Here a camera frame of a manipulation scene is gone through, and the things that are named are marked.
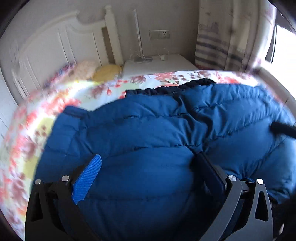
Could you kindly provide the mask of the blue puffer jacket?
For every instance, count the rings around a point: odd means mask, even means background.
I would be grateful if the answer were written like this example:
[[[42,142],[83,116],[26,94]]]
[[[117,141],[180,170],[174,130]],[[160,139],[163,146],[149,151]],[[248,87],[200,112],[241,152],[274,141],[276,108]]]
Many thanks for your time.
[[[274,121],[295,119],[261,86],[191,81],[128,91],[94,111],[65,108],[35,176],[55,182],[100,155],[78,202],[99,238],[194,240],[218,212],[199,153],[238,179],[262,179],[275,204],[295,193],[295,140],[273,134]]]

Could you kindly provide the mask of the floral bed sheet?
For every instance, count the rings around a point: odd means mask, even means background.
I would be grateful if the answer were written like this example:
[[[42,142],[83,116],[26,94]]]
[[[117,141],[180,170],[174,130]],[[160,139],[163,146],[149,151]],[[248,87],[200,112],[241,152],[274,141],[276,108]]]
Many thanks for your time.
[[[128,91],[180,86],[191,81],[199,85],[215,83],[261,86],[249,74],[197,70],[118,78],[104,83],[92,79],[60,78],[52,81],[45,89],[32,92],[14,113],[1,146],[1,211],[11,228],[22,240],[26,240],[28,202],[34,182],[39,179],[35,176],[37,165],[55,120],[65,108],[74,106],[94,111],[125,98]]]

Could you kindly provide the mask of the striped curtain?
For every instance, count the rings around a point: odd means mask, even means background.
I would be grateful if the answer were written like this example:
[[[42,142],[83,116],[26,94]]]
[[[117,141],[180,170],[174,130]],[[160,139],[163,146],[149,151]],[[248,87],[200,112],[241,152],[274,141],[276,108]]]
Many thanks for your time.
[[[195,65],[254,71],[265,60],[275,20],[269,1],[200,1]]]

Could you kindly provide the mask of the white nightstand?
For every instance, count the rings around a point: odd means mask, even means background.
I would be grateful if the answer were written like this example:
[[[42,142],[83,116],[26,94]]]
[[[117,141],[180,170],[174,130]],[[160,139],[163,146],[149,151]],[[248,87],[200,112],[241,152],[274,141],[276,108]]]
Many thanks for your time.
[[[153,56],[152,61],[148,63],[126,61],[121,78],[129,79],[140,75],[188,70],[194,71],[197,67],[180,54],[168,55],[165,60],[161,60],[160,56]]]

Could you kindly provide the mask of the white charger plug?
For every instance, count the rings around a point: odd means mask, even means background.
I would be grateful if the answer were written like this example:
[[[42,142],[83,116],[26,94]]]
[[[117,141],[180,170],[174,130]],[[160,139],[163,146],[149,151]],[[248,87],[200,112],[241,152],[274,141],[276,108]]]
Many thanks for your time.
[[[158,49],[158,56],[161,61],[167,61],[169,55],[170,55],[170,52],[167,48],[159,48]]]

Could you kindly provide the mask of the beige plush toy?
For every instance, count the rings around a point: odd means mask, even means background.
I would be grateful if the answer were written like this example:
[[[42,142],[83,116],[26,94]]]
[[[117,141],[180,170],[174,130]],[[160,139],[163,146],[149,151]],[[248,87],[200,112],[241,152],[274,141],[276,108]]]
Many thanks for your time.
[[[98,63],[94,61],[82,61],[78,63],[73,70],[74,79],[90,79],[93,77],[98,67]]]

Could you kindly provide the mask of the yellow pillow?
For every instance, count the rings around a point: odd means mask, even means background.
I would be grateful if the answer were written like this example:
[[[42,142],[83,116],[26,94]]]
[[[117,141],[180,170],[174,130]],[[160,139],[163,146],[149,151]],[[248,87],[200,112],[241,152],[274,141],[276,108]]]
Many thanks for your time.
[[[104,83],[115,80],[121,75],[122,67],[116,64],[108,64],[99,68],[93,75],[92,80],[97,83]]]

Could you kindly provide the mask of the white desk lamp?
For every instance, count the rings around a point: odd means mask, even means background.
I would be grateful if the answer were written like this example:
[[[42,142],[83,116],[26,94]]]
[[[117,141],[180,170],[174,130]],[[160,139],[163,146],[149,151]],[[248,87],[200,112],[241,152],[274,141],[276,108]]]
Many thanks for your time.
[[[152,57],[145,56],[144,51],[143,51],[143,47],[142,47],[142,37],[141,37],[141,33],[140,33],[140,26],[139,26],[137,9],[133,10],[133,16],[134,16],[134,21],[135,21],[136,33],[137,33],[138,50],[130,55],[130,61],[132,61],[133,63],[138,63],[138,64],[150,63],[152,61]]]

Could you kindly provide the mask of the white headboard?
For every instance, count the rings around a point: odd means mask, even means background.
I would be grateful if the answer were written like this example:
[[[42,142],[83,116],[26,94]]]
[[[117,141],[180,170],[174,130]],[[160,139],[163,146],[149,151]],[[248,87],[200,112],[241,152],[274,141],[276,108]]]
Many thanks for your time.
[[[16,54],[11,70],[22,99],[41,89],[54,71],[70,63],[95,61],[123,65],[115,16],[110,5],[100,21],[83,24],[78,12],[59,16],[39,28]]]

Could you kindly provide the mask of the window frame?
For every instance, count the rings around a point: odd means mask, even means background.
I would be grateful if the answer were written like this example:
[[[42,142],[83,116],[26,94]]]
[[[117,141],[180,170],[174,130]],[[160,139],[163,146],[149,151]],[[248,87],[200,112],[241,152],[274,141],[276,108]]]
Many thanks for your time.
[[[295,66],[295,33],[275,25],[265,60],[283,68]]]

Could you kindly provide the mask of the wall power outlet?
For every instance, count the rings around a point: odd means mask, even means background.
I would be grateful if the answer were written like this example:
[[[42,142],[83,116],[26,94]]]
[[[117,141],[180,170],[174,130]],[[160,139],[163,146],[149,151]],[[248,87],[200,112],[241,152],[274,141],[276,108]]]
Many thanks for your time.
[[[169,30],[150,30],[149,37],[151,40],[167,40],[170,39]]]

